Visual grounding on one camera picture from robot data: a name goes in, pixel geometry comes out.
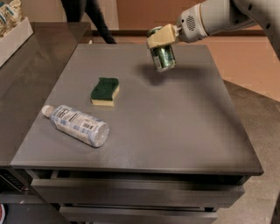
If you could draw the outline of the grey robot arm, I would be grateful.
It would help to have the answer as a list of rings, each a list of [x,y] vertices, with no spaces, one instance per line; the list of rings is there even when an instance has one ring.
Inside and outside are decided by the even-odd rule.
[[[280,0],[205,0],[184,10],[147,38],[149,49],[178,41],[193,43],[220,32],[259,25],[280,59]]]

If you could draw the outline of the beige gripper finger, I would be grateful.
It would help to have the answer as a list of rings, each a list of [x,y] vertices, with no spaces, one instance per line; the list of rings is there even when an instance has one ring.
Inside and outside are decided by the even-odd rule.
[[[149,49],[167,46],[178,41],[180,28],[173,24],[167,24],[147,38]]]

